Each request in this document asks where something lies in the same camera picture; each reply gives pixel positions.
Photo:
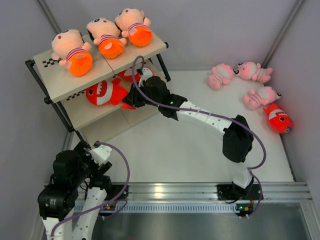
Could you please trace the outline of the red plush fish white face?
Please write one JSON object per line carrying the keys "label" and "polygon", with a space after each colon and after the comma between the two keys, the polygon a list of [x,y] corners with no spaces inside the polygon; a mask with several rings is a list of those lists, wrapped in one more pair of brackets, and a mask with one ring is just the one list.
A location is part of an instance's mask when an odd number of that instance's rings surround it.
{"label": "red plush fish white face", "polygon": [[289,133],[293,129],[293,121],[276,103],[263,108],[267,115],[269,127],[277,134]]}

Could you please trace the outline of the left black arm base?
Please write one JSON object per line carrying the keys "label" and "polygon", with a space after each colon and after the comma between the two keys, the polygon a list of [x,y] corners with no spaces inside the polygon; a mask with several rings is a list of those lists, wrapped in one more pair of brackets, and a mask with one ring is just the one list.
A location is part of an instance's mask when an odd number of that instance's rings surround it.
{"label": "left black arm base", "polygon": [[124,190],[123,190],[123,188],[124,188],[123,184],[114,184],[111,188],[110,194],[108,195],[108,199],[109,200],[113,199],[119,193],[121,193],[121,195],[119,195],[117,198],[115,198],[116,201],[127,199],[128,195],[129,195],[129,186],[126,186],[126,188]]}

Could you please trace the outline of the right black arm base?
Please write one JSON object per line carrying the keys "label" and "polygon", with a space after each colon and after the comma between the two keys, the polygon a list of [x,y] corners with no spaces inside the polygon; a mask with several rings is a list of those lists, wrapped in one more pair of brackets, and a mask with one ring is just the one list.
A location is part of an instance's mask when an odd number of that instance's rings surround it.
{"label": "right black arm base", "polygon": [[264,196],[258,184],[253,184],[247,188],[241,188],[235,184],[218,184],[218,199],[221,201],[258,201],[263,200]]}

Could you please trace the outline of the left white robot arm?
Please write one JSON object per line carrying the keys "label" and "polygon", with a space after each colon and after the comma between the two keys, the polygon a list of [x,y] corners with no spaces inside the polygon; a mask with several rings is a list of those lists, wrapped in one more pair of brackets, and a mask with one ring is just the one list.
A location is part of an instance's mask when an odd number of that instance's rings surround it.
{"label": "left white robot arm", "polygon": [[[105,173],[112,149],[100,145],[91,150],[79,143],[73,150],[58,153],[49,184],[37,198],[39,214],[49,240],[90,240],[98,218],[98,205],[113,194],[112,181]],[[82,215],[73,224],[79,187],[89,179]]]}

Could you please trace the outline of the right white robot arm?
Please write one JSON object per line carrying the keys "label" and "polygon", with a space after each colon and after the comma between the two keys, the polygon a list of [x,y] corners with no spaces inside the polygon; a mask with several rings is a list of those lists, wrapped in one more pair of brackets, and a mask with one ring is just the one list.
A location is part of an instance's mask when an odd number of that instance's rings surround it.
{"label": "right white robot arm", "polygon": [[229,190],[220,194],[220,199],[244,199],[252,192],[254,177],[245,163],[252,150],[254,135],[246,119],[210,113],[196,106],[185,97],[171,93],[158,76],[142,76],[132,82],[123,102],[136,108],[151,105],[166,118],[194,125],[216,135],[222,141],[222,154],[228,160],[232,177]]}

